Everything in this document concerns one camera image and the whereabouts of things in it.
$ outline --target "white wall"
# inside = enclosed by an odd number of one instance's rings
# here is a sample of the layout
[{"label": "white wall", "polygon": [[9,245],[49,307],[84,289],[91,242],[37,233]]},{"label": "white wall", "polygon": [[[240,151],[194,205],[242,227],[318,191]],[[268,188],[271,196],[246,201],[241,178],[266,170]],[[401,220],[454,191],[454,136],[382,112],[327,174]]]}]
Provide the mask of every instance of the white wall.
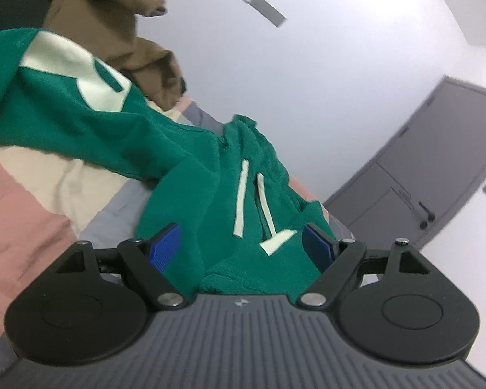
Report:
[{"label": "white wall", "polygon": [[[486,88],[486,49],[469,48],[451,73]],[[422,253],[477,306],[480,331],[468,361],[486,376],[486,195],[482,187]]]},{"label": "white wall", "polygon": [[189,94],[222,121],[257,120],[286,168],[322,200],[394,134],[465,41],[443,0],[167,0],[139,34],[177,54]]}]

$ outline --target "blue gripper pad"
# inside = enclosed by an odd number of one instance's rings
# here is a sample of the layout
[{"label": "blue gripper pad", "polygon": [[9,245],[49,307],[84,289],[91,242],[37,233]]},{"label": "blue gripper pad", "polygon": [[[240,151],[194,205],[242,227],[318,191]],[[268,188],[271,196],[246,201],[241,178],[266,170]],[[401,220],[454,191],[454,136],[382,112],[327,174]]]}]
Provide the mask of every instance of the blue gripper pad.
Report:
[{"label": "blue gripper pad", "polygon": [[182,229],[178,224],[170,228],[159,240],[151,244],[149,262],[159,272],[169,266],[182,245]]},{"label": "blue gripper pad", "polygon": [[335,261],[333,244],[323,238],[310,224],[303,229],[303,249],[320,273]]}]

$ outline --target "triangular cutout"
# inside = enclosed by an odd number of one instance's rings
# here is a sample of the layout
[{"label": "triangular cutout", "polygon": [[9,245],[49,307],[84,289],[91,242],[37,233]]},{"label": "triangular cutout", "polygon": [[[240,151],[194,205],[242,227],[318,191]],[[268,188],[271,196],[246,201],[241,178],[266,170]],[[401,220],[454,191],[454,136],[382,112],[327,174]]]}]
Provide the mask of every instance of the triangular cutout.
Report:
[{"label": "triangular cutout", "polygon": [[56,273],[75,272],[84,272],[84,256],[81,250],[74,252]]},{"label": "triangular cutout", "polygon": [[402,253],[402,258],[399,262],[399,271],[401,273],[417,273],[420,275],[426,275],[430,273],[427,268],[423,266],[411,252]]}]

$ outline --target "gray door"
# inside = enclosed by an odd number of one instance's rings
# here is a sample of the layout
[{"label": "gray door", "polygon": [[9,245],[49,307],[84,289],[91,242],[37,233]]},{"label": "gray door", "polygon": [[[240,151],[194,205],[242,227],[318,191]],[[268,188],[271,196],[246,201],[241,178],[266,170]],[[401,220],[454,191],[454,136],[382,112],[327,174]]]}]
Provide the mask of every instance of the gray door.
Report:
[{"label": "gray door", "polygon": [[370,248],[420,248],[485,177],[486,93],[447,79],[325,206]]}]

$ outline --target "brown garment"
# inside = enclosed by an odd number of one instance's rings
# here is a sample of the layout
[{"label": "brown garment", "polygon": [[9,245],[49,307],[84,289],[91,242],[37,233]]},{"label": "brown garment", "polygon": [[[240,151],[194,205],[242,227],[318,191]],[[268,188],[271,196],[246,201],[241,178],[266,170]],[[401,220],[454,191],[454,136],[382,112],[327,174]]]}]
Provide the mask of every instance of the brown garment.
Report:
[{"label": "brown garment", "polygon": [[164,13],[164,0],[54,0],[43,27],[114,69],[129,70],[142,92],[166,111],[181,96],[180,68],[171,51],[135,35],[135,14]]}]

